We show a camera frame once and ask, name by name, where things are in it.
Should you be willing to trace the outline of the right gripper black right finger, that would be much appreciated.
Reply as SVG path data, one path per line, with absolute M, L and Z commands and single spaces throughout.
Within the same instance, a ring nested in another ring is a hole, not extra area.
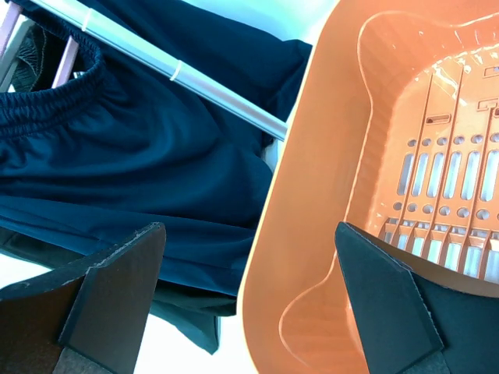
M 345 222 L 334 238 L 372 373 L 496 373 L 498 286 Z

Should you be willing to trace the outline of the navy blue shorts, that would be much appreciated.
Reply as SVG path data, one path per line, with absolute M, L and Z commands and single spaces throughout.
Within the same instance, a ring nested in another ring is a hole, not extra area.
M 273 139 L 30 1 L 79 50 L 71 80 L 1 95 L 1 251 L 56 268 L 153 222 L 166 229 L 153 315 L 208 353 L 267 198 Z

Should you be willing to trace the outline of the black shorts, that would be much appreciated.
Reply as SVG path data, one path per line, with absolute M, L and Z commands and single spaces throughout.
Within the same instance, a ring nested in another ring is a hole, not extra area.
M 16 92 L 35 92 L 49 87 L 46 66 L 48 35 L 38 26 L 31 26 L 16 54 L 16 67 L 11 84 Z

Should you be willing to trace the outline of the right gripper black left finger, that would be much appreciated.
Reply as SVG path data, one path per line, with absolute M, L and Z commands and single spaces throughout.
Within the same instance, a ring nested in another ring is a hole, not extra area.
M 165 227 L 1 289 L 3 373 L 132 373 Z

